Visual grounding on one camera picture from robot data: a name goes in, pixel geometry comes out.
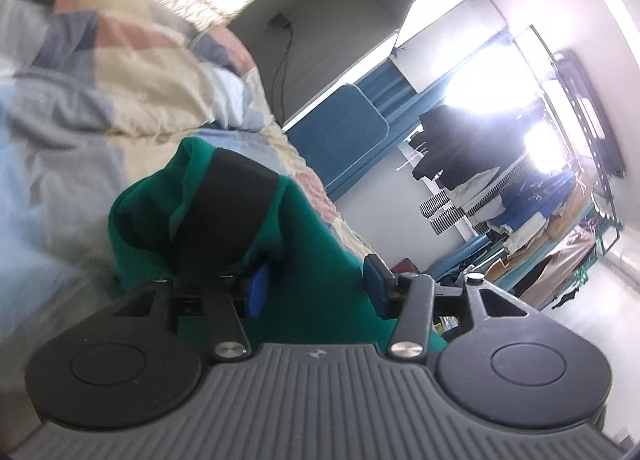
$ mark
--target bedding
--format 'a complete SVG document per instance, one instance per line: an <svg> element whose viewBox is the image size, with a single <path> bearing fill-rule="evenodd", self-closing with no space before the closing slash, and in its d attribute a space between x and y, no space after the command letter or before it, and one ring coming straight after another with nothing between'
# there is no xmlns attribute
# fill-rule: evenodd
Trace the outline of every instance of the bedding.
<svg viewBox="0 0 640 460"><path fill-rule="evenodd" d="M22 383L33 349L119 293L111 204L188 136L290 177L345 250L370 253L230 31L198 33L149 0L0 0L0 446L37 423Z"/></svg>

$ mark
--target green garment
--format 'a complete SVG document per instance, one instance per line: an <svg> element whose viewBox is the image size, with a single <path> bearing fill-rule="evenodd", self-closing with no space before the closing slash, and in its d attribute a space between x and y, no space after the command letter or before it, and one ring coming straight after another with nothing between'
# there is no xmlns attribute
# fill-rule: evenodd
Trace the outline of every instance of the green garment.
<svg viewBox="0 0 640 460"><path fill-rule="evenodd" d="M172 262L173 236L215 151L203 140L187 137L164 169L116 199L109 236L124 290L157 276L172 277L180 284L182 274ZM237 178L243 180L242 173ZM211 271L248 272L258 259L270 259L268 300L257 318L242 321L252 346L374 342L384 350L396 322L376 315L363 288L362 264L336 241L293 180L284 176L276 180L268 214L244 256ZM431 349L442 347L436 337L432 335Z"/></svg>

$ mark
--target patchwork quilt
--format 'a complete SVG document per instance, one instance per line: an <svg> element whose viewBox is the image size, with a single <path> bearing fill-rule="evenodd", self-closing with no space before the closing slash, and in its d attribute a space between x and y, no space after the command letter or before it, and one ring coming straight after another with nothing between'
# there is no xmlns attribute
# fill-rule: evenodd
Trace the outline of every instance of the patchwork quilt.
<svg viewBox="0 0 640 460"><path fill-rule="evenodd" d="M195 135L293 178L340 244L370 249L270 114L254 61L149 0L0 0L0 393L31 351L108 303L115 198Z"/></svg>

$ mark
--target power cord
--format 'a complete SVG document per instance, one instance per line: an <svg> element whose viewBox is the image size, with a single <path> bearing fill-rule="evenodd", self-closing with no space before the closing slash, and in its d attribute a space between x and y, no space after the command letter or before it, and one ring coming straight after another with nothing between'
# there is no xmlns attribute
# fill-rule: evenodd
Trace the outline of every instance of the power cord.
<svg viewBox="0 0 640 460"><path fill-rule="evenodd" d="M293 37L294 37L293 25L291 24L291 22L287 22L283 26L283 28L289 31L289 41L287 43L287 48L284 51L284 55L282 56L282 59L280 60L280 63L276 68L276 72L273 73L273 79L271 79L271 105L273 106L273 116L276 119L276 123L278 123L280 126L283 126L284 122L286 121L285 110L284 110L284 106L285 106L284 105L284 85L285 85L285 80L287 79L287 70L289 69L289 52L291 51L291 46L293 45ZM282 114L282 119L278 119L275 100L274 100L276 79L278 78L280 69L282 69L282 80L280 81L280 112Z"/></svg>

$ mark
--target bright light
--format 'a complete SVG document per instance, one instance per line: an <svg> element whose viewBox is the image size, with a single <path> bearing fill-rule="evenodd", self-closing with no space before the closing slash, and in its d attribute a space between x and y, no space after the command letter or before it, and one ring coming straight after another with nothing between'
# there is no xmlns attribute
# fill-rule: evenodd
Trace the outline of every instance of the bright light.
<svg viewBox="0 0 640 460"><path fill-rule="evenodd" d="M558 135L541 121L524 136L524 144L536 167L542 173L559 171L566 166L562 143Z"/></svg>
<svg viewBox="0 0 640 460"><path fill-rule="evenodd" d="M488 47L456 72L445 103L490 114L525 107L537 85L520 53L511 46Z"/></svg>

